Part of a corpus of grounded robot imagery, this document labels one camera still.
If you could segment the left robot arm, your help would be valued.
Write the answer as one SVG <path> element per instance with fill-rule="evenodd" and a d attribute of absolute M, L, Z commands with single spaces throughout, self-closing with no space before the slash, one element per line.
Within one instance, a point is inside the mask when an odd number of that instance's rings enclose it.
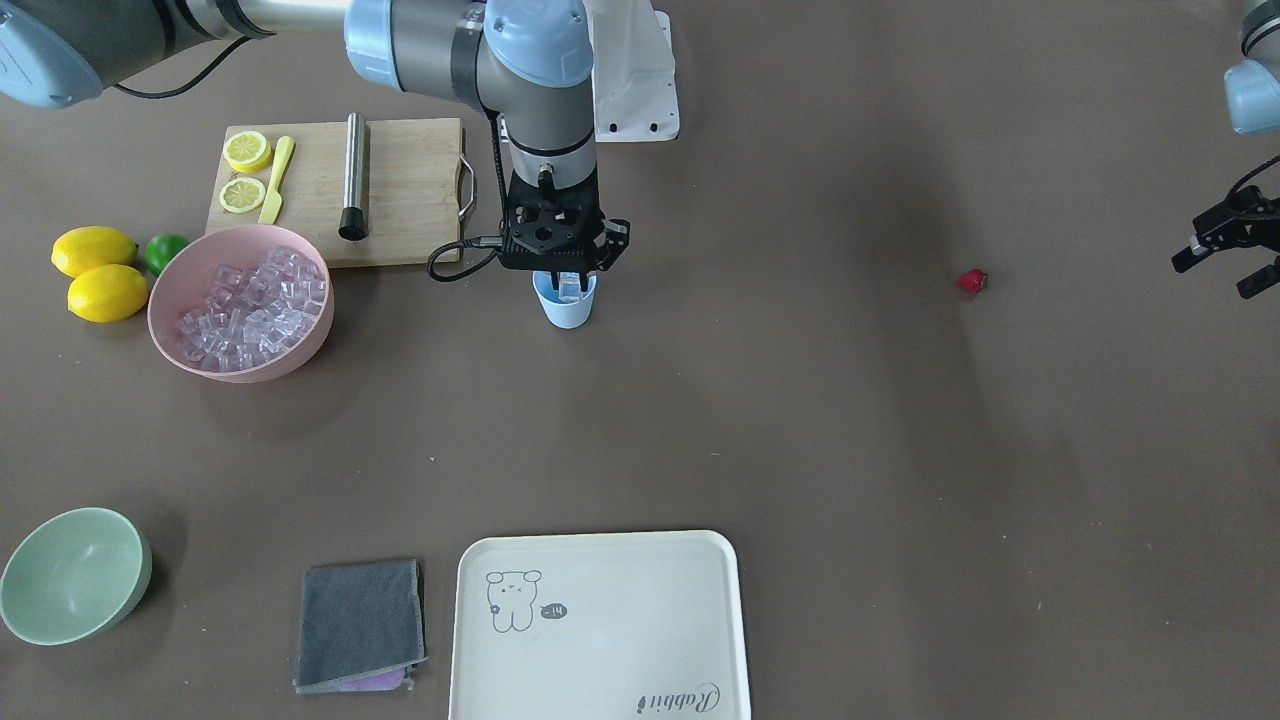
<path fill-rule="evenodd" d="M 1239 33 L 1242 61 L 1224 73 L 1228 114 L 1239 135 L 1265 135 L 1279 128 L 1279 3 L 1244 1 Z M 1253 179 L 1277 168 L 1272 156 L 1248 170 L 1192 222 L 1187 246 L 1171 256 L 1183 274 L 1215 254 L 1236 249 L 1279 252 L 1279 200 Z"/>

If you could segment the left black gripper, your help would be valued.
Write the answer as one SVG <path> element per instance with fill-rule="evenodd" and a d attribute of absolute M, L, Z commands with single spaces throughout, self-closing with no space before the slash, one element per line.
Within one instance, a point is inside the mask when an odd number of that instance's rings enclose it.
<path fill-rule="evenodd" d="M 1279 250 L 1277 200 L 1263 195 L 1239 195 L 1235 199 L 1235 218 L 1245 227 L 1249 242 L 1271 251 Z M 1239 249 L 1239 241 L 1224 236 L 1190 236 L 1187 246 L 1172 255 L 1172 269 L 1187 273 L 1216 252 Z M 1280 259 L 1260 268 L 1236 282 L 1236 292 L 1251 300 L 1280 283 Z"/>

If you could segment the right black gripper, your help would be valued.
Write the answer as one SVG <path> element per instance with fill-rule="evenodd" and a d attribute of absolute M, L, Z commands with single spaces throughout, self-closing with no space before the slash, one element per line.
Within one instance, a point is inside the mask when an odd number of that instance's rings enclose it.
<path fill-rule="evenodd" d="M 517 251 L 557 251 L 585 240 L 595 245 L 591 272 L 608 272 L 630 246 L 631 223 L 603 219 L 599 202 L 599 172 L 567 188 L 544 190 L 513 173 L 506 195 L 506 245 Z M 536 293 L 541 272 L 531 273 Z"/>

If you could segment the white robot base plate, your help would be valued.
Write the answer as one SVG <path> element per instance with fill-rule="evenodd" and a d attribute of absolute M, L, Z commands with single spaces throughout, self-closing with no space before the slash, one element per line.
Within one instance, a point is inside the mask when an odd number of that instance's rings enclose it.
<path fill-rule="evenodd" d="M 681 118 L 671 20 L 650 1 L 585 1 L 599 143 L 666 142 Z"/>

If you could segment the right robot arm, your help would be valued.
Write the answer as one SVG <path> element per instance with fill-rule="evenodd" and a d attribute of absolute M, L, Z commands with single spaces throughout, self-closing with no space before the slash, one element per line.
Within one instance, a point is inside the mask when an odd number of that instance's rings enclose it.
<path fill-rule="evenodd" d="M 599 204 L 588 9 L 581 1 L 5 1 L 3 92 L 60 109 L 188 47 L 339 32 L 365 79 L 449 99 L 509 141 L 503 219 L 475 238 L 504 268 L 586 284 L 626 250 Z"/>

